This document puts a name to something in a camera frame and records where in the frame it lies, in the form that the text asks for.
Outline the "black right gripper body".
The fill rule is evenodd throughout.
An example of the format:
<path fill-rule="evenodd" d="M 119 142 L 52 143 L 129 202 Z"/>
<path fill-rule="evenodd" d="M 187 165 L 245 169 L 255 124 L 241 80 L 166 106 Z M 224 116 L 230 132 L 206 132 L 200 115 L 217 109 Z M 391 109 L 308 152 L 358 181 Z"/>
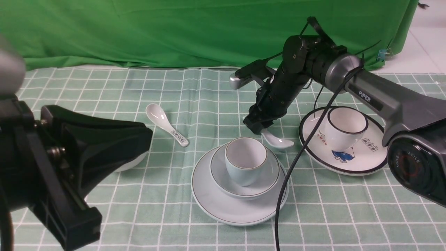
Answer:
<path fill-rule="evenodd" d="M 304 59 L 283 59 L 271 78 L 255 93 L 255 103 L 243 120 L 245 126 L 255 135 L 270 127 L 274 120 L 287 113 L 296 96 L 310 77 L 305 73 Z"/>

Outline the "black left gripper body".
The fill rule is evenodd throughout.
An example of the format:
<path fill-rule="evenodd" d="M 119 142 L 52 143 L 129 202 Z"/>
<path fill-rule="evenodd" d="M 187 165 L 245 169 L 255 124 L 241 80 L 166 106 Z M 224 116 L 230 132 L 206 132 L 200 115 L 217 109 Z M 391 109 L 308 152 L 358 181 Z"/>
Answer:
<path fill-rule="evenodd" d="M 88 116 L 58 105 L 36 120 L 16 96 L 1 97 L 1 250 L 13 250 L 11 212 L 28 208 L 64 251 L 100 238 L 102 215 L 85 197 L 151 146 L 136 121 Z"/>

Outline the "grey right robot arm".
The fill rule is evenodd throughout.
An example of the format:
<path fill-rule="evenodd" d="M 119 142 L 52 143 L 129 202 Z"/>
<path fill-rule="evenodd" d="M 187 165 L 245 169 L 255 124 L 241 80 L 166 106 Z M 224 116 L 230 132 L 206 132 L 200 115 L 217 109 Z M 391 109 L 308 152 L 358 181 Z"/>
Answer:
<path fill-rule="evenodd" d="M 258 59 L 230 77 L 233 89 L 251 81 L 260 88 L 243 123 L 255 135 L 287 114 L 288 107 L 309 81 L 333 92 L 348 92 L 385 121 L 382 146 L 395 179 L 409 191 L 445 206 L 445 100 L 422 95 L 364 69 L 364 60 L 336 45 L 316 17 L 309 16 L 317 35 L 290 36 L 273 70 L 269 58 Z"/>

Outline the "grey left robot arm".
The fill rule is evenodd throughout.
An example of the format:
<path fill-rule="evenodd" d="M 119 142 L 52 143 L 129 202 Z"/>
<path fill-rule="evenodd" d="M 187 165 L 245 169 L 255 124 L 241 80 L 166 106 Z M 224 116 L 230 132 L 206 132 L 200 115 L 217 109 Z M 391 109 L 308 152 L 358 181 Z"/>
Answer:
<path fill-rule="evenodd" d="M 65 251 L 100 238 L 102 215 L 84 198 L 108 175 L 146 153 L 153 131 L 136 121 L 88 116 L 58 105 L 40 119 L 16 93 L 24 59 L 1 38 L 1 250 L 13 250 L 11 212 L 28 208 Z"/>

